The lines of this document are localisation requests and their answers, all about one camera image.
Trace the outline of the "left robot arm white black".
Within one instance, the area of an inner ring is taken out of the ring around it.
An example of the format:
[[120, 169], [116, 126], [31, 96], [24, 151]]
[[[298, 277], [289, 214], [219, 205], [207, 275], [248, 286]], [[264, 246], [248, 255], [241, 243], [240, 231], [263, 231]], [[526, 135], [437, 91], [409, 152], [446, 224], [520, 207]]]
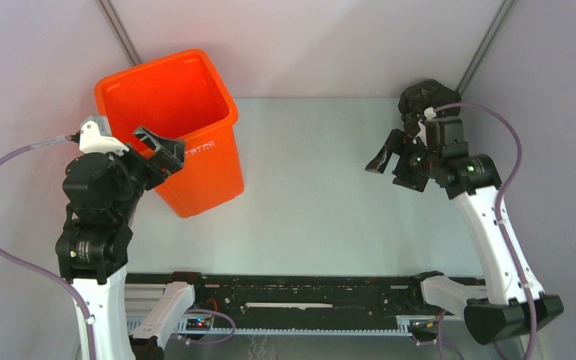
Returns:
[[76, 137], [81, 155], [65, 170], [67, 217], [55, 252], [60, 275], [74, 293], [84, 359], [162, 359], [177, 316], [201, 311], [207, 302], [202, 287], [175, 283], [145, 319], [145, 328], [128, 331], [131, 220], [146, 191], [183, 169], [186, 150], [185, 141], [144, 127], [133, 134], [152, 150], [150, 157], [107, 127], [86, 121]]

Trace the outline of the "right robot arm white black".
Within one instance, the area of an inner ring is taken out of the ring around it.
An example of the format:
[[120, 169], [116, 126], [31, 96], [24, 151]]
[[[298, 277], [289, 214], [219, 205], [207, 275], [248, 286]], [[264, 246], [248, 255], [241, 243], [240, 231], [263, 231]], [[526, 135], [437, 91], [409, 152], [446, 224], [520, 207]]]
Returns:
[[398, 156], [394, 184], [423, 192], [433, 180], [445, 190], [466, 223], [484, 275], [484, 285], [465, 286], [441, 272], [420, 274], [406, 293], [411, 311], [442, 308], [461, 318], [483, 345], [540, 330], [563, 313], [562, 299], [548, 295], [530, 269], [505, 203], [497, 199], [502, 180], [493, 160], [470, 154], [459, 118], [393, 129], [366, 171], [384, 173], [392, 155]]

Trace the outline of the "black plastic trash bag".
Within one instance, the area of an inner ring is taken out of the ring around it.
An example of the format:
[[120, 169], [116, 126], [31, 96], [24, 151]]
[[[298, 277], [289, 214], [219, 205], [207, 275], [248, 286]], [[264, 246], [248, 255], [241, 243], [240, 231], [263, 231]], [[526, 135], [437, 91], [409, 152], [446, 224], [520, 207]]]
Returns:
[[436, 109], [447, 104], [460, 103], [461, 100], [459, 91], [450, 89], [435, 79], [426, 79], [406, 88], [401, 93], [397, 107], [401, 115], [422, 115], [428, 107]]

